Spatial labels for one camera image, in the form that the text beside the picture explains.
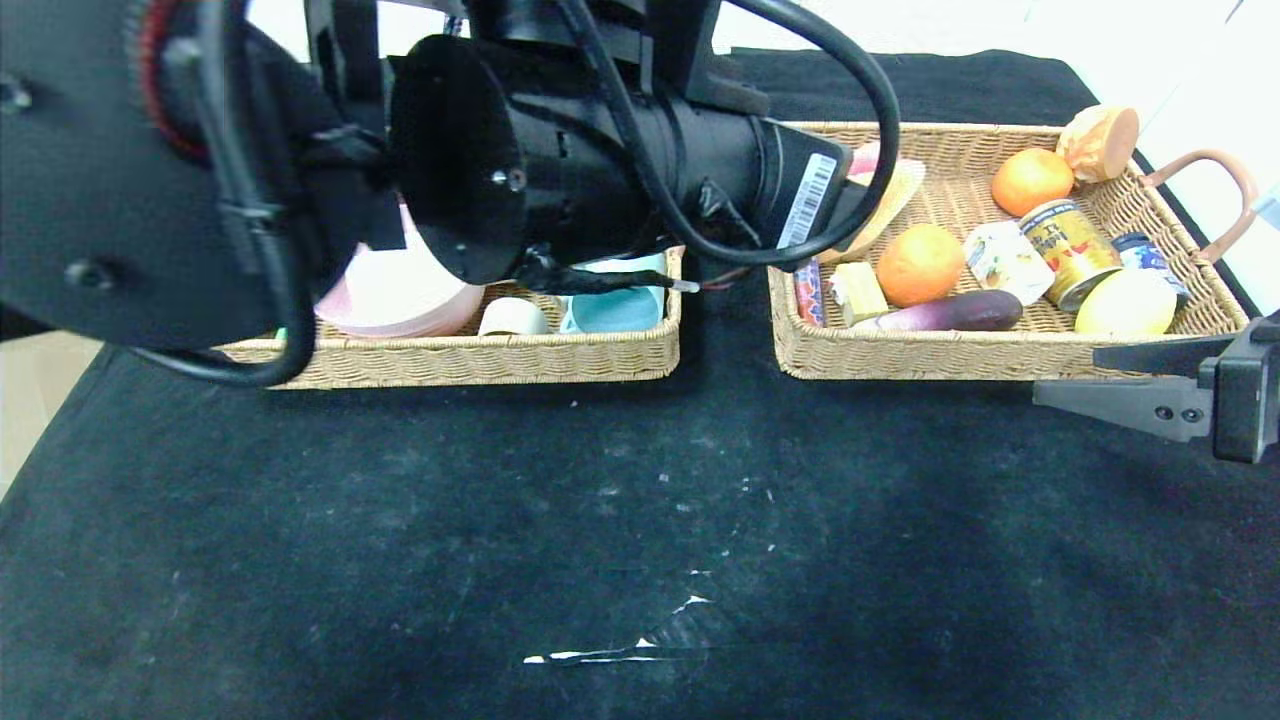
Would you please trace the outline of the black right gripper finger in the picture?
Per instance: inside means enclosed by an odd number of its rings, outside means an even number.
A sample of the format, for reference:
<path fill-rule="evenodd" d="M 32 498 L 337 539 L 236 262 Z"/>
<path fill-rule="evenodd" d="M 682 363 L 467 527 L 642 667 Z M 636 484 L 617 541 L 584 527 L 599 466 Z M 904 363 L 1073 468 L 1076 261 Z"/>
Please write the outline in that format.
<path fill-rule="evenodd" d="M 1213 396 L 1185 377 L 1036 380 L 1032 401 L 1183 443 L 1212 430 Z"/>
<path fill-rule="evenodd" d="M 1235 334 L 1219 334 L 1098 347 L 1093 350 L 1093 365 L 1115 372 L 1194 378 L 1202 363 L 1220 356 L 1235 338 Z"/>

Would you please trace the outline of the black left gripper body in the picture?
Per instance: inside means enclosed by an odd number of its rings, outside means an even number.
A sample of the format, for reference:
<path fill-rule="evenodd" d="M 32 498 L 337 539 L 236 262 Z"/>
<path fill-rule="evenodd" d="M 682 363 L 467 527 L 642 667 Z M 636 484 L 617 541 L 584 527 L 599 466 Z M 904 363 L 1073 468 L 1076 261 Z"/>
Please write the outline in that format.
<path fill-rule="evenodd" d="M 681 132 L 681 200 L 705 240 L 782 251 L 824 231 L 844 191 L 847 149 L 772 118 L 709 108 L 692 108 Z"/>

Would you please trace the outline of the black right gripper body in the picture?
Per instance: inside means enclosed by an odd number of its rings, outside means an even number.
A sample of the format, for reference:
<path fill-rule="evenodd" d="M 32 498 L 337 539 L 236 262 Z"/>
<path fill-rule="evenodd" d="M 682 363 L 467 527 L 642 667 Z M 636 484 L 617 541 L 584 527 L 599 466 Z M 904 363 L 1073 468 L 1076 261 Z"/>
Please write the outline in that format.
<path fill-rule="evenodd" d="M 1279 314 L 1253 320 L 1215 363 L 1213 456 L 1260 462 L 1277 443 Z"/>

